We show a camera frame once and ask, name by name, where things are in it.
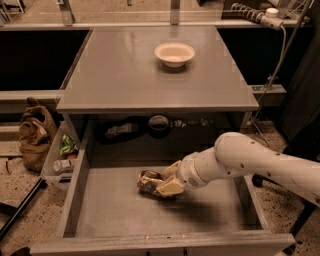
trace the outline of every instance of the crumpled object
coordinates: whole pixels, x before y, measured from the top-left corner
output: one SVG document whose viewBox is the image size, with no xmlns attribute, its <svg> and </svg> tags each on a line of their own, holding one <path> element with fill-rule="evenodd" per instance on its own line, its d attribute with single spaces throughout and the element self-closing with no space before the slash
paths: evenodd
<svg viewBox="0 0 320 256">
<path fill-rule="evenodd" d="M 66 156 L 77 151 L 78 148 L 74 139 L 71 136 L 64 134 L 61 138 L 60 156 Z"/>
<path fill-rule="evenodd" d="M 163 183 L 163 181 L 163 177 L 160 173 L 144 170 L 141 171 L 138 177 L 137 186 L 141 192 L 147 192 L 161 197 L 161 194 L 156 190 L 156 187 Z"/>
<path fill-rule="evenodd" d="M 45 106 L 26 108 L 19 125 L 19 142 L 23 165 L 28 170 L 41 172 L 57 130 Z"/>
</svg>

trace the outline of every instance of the bag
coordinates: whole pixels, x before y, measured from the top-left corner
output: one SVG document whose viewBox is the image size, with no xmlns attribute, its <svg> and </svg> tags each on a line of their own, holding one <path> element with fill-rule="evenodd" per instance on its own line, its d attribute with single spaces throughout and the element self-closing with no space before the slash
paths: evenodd
<svg viewBox="0 0 320 256">
<path fill-rule="evenodd" d="M 38 103 L 26 108 L 19 125 L 19 142 L 23 165 L 27 169 L 41 172 L 57 130 L 45 106 Z"/>
</svg>

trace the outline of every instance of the metal pole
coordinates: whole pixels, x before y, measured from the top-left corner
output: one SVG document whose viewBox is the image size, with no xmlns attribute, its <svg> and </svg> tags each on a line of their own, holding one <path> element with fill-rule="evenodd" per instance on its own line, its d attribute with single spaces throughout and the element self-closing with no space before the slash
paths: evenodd
<svg viewBox="0 0 320 256">
<path fill-rule="evenodd" d="M 34 185 L 32 190 L 29 192 L 29 194 L 23 199 L 19 207 L 17 208 L 17 211 L 9 218 L 9 220 L 4 224 L 4 226 L 0 230 L 0 242 L 5 237 L 5 235 L 8 233 L 14 222 L 17 220 L 17 218 L 20 216 L 20 214 L 24 211 L 24 209 L 28 206 L 28 204 L 31 202 L 33 197 L 36 195 L 36 193 L 39 191 L 41 187 L 45 185 L 45 180 L 40 178 L 37 183 Z"/>
<path fill-rule="evenodd" d="M 2 16 L 2 14 L 0 14 L 0 27 L 4 26 L 6 24 L 6 20 L 5 18 Z"/>
<path fill-rule="evenodd" d="M 72 25 L 74 17 L 72 15 L 69 0 L 56 0 L 56 4 L 60 7 L 63 24 L 67 26 Z"/>
<path fill-rule="evenodd" d="M 171 0 L 170 24 L 178 25 L 180 21 L 180 0 Z"/>
</svg>

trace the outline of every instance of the cabinet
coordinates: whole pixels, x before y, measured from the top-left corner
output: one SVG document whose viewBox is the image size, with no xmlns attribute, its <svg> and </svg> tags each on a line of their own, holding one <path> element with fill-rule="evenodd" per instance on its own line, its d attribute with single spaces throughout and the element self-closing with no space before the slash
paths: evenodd
<svg viewBox="0 0 320 256">
<path fill-rule="evenodd" d="M 196 57 L 168 69 L 153 55 L 160 43 L 182 41 Z M 229 120 L 221 113 L 258 107 L 251 88 L 213 26 L 95 28 L 57 107 L 88 114 L 65 202 L 59 240 L 33 255 L 274 255 L 293 243 L 271 234 L 249 177 L 212 182 L 174 200 L 140 194 L 143 169 L 161 171 L 186 154 L 212 146 Z M 209 120 L 102 145 L 97 123 L 130 115 Z"/>
</svg>

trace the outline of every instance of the gray surface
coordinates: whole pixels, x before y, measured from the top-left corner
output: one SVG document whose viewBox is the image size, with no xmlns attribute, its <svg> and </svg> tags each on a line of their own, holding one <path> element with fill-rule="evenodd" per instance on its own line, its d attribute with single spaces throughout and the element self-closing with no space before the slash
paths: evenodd
<svg viewBox="0 0 320 256">
<path fill-rule="evenodd" d="M 90 169 L 76 237 L 241 230 L 240 201 L 232 180 L 165 200 L 138 192 L 140 171 L 141 167 Z"/>
<path fill-rule="evenodd" d="M 191 45 L 195 58 L 167 68 L 153 51 Z M 58 105 L 65 113 L 252 111 L 258 104 L 214 26 L 95 28 Z"/>
</svg>

